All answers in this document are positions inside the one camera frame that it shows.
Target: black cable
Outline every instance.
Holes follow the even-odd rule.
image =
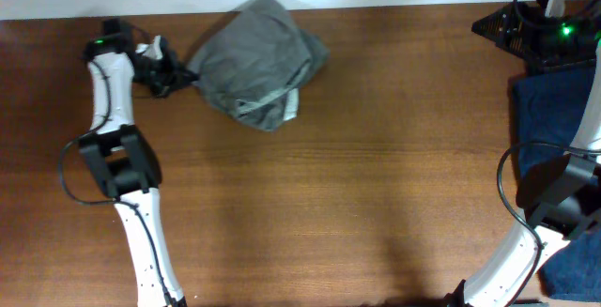
[[[133,210],[134,214],[138,217],[138,219],[140,220],[140,223],[142,224],[142,227],[144,227],[144,230],[146,232],[146,236],[148,238],[148,242],[150,243],[150,248],[152,250],[152,255],[154,257],[154,262],[157,266],[157,276],[159,277],[159,282],[161,284],[162,287],[162,292],[163,295],[165,297],[165,303],[167,306],[171,306],[174,305],[175,303],[177,303],[175,301],[175,299],[173,299],[171,297],[171,294],[169,293],[169,289],[167,288],[167,285],[164,282],[164,279],[162,277],[162,272],[161,272],[161,264],[159,264],[159,256],[157,254],[157,248],[154,244],[154,240],[152,239],[152,235],[150,235],[150,231],[148,230],[148,226],[146,226],[146,222],[144,221],[144,218],[142,217],[142,214],[140,214],[140,211],[138,210],[138,205],[135,204],[131,204],[128,202],[124,202],[124,201],[120,201],[117,199],[113,199],[113,200],[100,200],[100,201],[86,201],[86,200],[82,200],[78,197],[76,197],[69,189],[69,186],[67,186],[67,181],[65,180],[65,173],[64,173],[64,167],[63,167],[63,162],[65,157],[67,156],[67,152],[69,152],[69,149],[75,145],[76,143],[79,143],[79,141],[85,137],[87,137],[90,134],[96,133],[98,132],[98,130],[100,130],[102,127],[104,127],[106,125],[106,123],[108,123],[109,118],[111,116],[111,111],[112,111],[112,102],[111,102],[111,88],[110,88],[110,84],[109,84],[109,78],[106,75],[106,73],[104,72],[104,69],[94,60],[90,61],[91,64],[93,64],[100,72],[101,76],[102,76],[102,80],[104,81],[104,87],[106,88],[106,97],[108,98],[108,103],[107,103],[107,110],[106,110],[106,114],[105,116],[102,118],[101,123],[94,127],[93,129],[90,129],[88,132],[77,136],[76,138],[70,140],[68,143],[65,144],[65,146],[63,146],[63,148],[60,151],[60,155],[58,157],[58,179],[60,181],[60,184],[63,188],[63,191],[65,192],[65,194],[72,199],[73,201],[75,201],[77,204],[83,205],[83,206],[103,206],[103,205],[123,205],[125,207],[129,207],[131,210]]]
[[[534,23],[532,21],[529,21],[524,17],[524,15],[522,15],[521,11],[519,10],[517,0],[514,0],[513,5],[514,5],[514,11],[516,13],[516,16],[519,18],[520,21],[522,21],[527,26],[534,28],[534,29],[540,29],[540,30],[553,30],[553,29],[558,29],[560,26],[567,26],[567,25],[579,20],[584,14],[586,14],[587,11],[589,11],[597,3],[599,3],[599,1],[601,1],[601,0],[591,0],[582,10],[580,10],[579,12],[574,14],[569,20],[562,22],[562,23],[555,23],[555,24],[539,24],[539,23]]]
[[[536,231],[530,225],[528,225],[526,220],[524,220],[524,218],[522,218],[514,210],[514,208],[511,206],[511,204],[509,204],[509,201],[507,200],[507,197],[505,196],[505,191],[503,190],[503,186],[502,186],[502,172],[503,172],[503,166],[505,165],[505,162],[507,161],[509,156],[518,152],[521,148],[523,148],[525,146],[551,147],[551,148],[559,149],[561,151],[567,151],[569,153],[581,155],[581,156],[600,156],[601,155],[601,150],[588,150],[588,149],[583,149],[583,148],[562,146],[559,144],[553,144],[553,143],[543,142],[543,141],[531,141],[531,142],[515,144],[515,145],[509,147],[505,151],[505,153],[503,153],[501,159],[499,160],[499,166],[497,168],[497,190],[499,191],[499,197],[501,198],[503,204],[505,205],[505,208],[507,208],[507,210],[509,211],[509,213],[511,213],[511,215],[514,217],[514,219],[516,219],[516,221],[518,223],[520,223],[522,226],[524,226],[532,234],[532,236],[534,237],[534,239],[536,241],[536,256],[534,257],[534,262],[532,264],[532,268],[528,272],[528,275],[526,276],[522,285],[517,290],[516,294],[511,298],[511,300],[509,301],[509,303],[507,303],[506,306],[511,306],[512,304],[514,304],[516,302],[517,298],[519,297],[521,292],[526,287],[526,284],[528,284],[528,281],[532,278],[532,276],[536,272],[536,269],[538,268],[538,263],[540,262],[541,256],[543,254],[543,249],[545,248],[545,245],[543,244],[543,241],[541,240],[538,233],[536,233]]]
[[[140,27],[137,27],[137,26],[135,26],[133,24],[130,24],[130,26],[131,26],[131,28],[133,30],[138,31],[142,35],[142,38],[144,38],[144,42],[145,43],[148,43],[148,45],[152,44],[152,42],[150,41],[150,34],[148,34],[148,32],[146,30],[144,30],[144,29],[142,29]]]

